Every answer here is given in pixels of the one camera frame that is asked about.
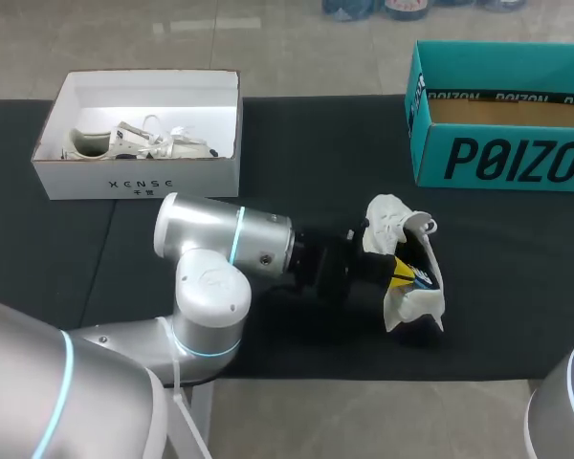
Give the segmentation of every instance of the shoelace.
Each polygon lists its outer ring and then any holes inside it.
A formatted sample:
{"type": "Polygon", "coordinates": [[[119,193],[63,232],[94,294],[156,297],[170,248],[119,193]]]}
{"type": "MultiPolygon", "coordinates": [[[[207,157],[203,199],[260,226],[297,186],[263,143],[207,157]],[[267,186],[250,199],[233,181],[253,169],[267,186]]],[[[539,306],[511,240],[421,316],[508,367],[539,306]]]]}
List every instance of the shoelace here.
{"type": "Polygon", "coordinates": [[[199,145],[207,144],[203,139],[186,136],[186,129],[183,126],[176,126],[172,128],[170,132],[166,131],[157,115],[147,115],[144,117],[143,131],[149,132],[150,136],[147,141],[148,146],[140,148],[139,151],[148,152],[154,157],[159,156],[162,158],[172,158],[172,149],[174,148],[175,142],[199,145]],[[155,120],[157,122],[158,126],[160,126],[160,131],[162,132],[161,135],[152,134],[145,129],[149,120],[155,120]]]}

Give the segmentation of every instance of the table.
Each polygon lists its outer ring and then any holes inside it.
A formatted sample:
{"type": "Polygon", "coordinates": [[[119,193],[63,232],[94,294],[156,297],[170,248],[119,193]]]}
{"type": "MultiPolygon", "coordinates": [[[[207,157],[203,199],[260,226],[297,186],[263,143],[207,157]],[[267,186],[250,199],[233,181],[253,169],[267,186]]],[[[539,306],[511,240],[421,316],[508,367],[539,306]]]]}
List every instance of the table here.
{"type": "MultiPolygon", "coordinates": [[[[48,108],[0,101],[0,301],[62,328],[169,314],[160,202],[49,202],[29,162],[48,108]]],[[[335,233],[379,193],[430,212],[446,332],[386,334],[365,288],[339,309],[254,278],[226,377],[537,379],[574,346],[574,194],[415,186],[402,96],[246,99],[240,191],[231,202],[335,233]]]]}

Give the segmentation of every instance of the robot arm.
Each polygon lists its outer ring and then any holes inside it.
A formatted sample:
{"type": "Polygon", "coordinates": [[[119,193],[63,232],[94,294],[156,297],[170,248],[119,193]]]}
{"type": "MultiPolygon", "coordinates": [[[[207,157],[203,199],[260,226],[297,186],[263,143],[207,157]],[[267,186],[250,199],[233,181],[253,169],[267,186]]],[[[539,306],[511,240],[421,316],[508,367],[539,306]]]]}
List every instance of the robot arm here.
{"type": "Polygon", "coordinates": [[[138,363],[0,304],[0,457],[160,458],[166,410],[138,363]]]}
{"type": "Polygon", "coordinates": [[[182,383],[216,377],[232,361],[251,303],[240,272],[279,277],[291,273],[295,290],[314,288],[340,304],[354,280],[389,285],[396,258],[364,252],[365,226],[346,237],[295,232],[288,217],[172,193],[158,214],[155,252],[176,264],[175,302],[166,317],[89,327],[77,337],[119,352],[174,384],[170,346],[176,344],[182,383]]]}

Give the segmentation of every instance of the white sneaker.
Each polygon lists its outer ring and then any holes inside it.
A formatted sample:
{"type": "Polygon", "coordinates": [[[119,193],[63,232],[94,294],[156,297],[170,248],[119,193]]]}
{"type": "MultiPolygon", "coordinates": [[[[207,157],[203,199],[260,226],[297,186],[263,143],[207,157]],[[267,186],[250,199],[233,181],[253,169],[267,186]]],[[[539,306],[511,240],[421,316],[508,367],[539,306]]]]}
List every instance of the white sneaker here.
{"type": "Polygon", "coordinates": [[[62,160],[136,160],[174,158],[216,158],[217,152],[201,139],[183,135],[176,127],[162,136],[144,131],[151,119],[144,119],[143,129],[120,122],[108,132],[86,134],[71,129],[64,139],[62,160]]]}
{"type": "Polygon", "coordinates": [[[364,232],[364,250],[395,255],[414,274],[414,282],[387,289],[383,301],[386,330],[426,314],[444,330],[444,284],[428,238],[437,230],[435,221],[426,212],[410,210],[392,194],[374,198],[365,217],[369,226],[364,232]]]}

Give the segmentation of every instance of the floor tile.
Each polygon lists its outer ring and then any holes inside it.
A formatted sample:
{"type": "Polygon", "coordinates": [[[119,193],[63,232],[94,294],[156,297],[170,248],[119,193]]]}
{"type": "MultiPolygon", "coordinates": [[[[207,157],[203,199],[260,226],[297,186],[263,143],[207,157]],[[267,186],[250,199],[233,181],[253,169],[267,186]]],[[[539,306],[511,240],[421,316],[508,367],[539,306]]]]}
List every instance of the floor tile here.
{"type": "Polygon", "coordinates": [[[52,26],[61,13],[57,9],[55,15],[46,17],[25,2],[0,1],[0,98],[29,96],[37,57],[51,48],[55,39],[52,26]]]}
{"type": "Polygon", "coordinates": [[[72,70],[208,68],[215,13],[212,2],[77,3],[38,57],[31,97],[54,98],[72,70]]]}
{"type": "Polygon", "coordinates": [[[245,97],[282,95],[283,6],[276,0],[219,0],[211,68],[237,69],[245,97]]]}
{"type": "Polygon", "coordinates": [[[453,459],[432,383],[221,380],[215,459],[453,459]]]}
{"type": "Polygon", "coordinates": [[[434,8],[424,20],[416,22],[394,21],[379,14],[369,23],[384,94],[406,92],[417,40],[528,41],[530,38],[520,11],[497,14],[474,7],[434,8]]]}
{"type": "Polygon", "coordinates": [[[454,459],[527,459],[527,381],[437,382],[454,459]]]}
{"type": "Polygon", "coordinates": [[[279,86],[290,96],[381,94],[368,22],[285,30],[279,86]]]}
{"type": "Polygon", "coordinates": [[[533,41],[574,43],[574,0],[531,0],[523,21],[533,41]]]}

